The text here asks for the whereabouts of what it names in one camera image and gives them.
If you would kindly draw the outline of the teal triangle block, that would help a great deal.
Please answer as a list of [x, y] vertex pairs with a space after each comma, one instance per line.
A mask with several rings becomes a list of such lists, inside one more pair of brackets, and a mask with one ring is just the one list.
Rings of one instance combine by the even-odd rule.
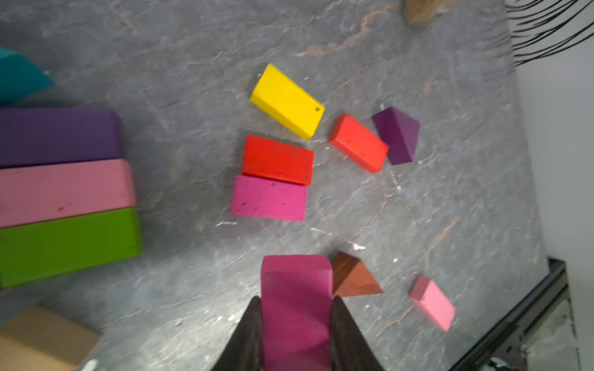
[[19, 53], [1, 48], [1, 104], [20, 100], [54, 82]]

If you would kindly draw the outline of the green block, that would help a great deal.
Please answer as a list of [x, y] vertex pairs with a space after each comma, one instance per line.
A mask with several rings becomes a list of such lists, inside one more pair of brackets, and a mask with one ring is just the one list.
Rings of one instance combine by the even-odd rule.
[[133, 207], [10, 227], [1, 230], [1, 287], [134, 258], [141, 252]]

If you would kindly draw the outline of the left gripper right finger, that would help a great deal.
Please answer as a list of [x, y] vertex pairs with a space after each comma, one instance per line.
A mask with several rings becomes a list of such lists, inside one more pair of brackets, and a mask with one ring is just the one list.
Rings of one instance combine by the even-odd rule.
[[330, 320], [332, 371], [384, 371], [340, 296], [333, 299]]

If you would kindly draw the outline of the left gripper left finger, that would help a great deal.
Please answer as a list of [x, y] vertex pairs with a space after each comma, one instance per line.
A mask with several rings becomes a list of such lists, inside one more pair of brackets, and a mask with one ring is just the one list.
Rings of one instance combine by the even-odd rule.
[[261, 298], [253, 297], [230, 337], [213, 371], [260, 371], [262, 369]]

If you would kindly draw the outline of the red block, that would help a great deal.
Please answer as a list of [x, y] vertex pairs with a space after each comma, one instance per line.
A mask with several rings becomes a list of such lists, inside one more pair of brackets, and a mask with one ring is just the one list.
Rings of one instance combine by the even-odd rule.
[[313, 151], [250, 134], [244, 150], [241, 173], [302, 186], [313, 179]]
[[329, 143], [370, 173], [379, 173], [389, 146], [349, 114], [337, 119]]

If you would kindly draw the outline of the red block front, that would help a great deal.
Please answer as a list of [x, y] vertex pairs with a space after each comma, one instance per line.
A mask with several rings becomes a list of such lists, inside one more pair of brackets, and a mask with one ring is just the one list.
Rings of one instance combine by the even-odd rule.
[[349, 114], [337, 119], [329, 143], [370, 173], [379, 173], [389, 146]]

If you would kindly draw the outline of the magenta block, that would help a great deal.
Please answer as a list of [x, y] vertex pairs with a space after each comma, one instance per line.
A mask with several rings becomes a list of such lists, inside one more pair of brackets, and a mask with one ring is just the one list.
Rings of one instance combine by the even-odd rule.
[[237, 216], [303, 222], [307, 196], [304, 185], [238, 176], [231, 211]]
[[264, 370], [328, 370], [333, 270], [323, 255], [272, 255], [261, 266]]

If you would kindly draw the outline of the tan wooden triangle block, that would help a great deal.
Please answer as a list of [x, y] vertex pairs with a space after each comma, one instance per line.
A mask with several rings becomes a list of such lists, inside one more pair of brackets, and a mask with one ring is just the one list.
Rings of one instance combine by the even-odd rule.
[[41, 307], [1, 326], [2, 370], [75, 370], [101, 336]]

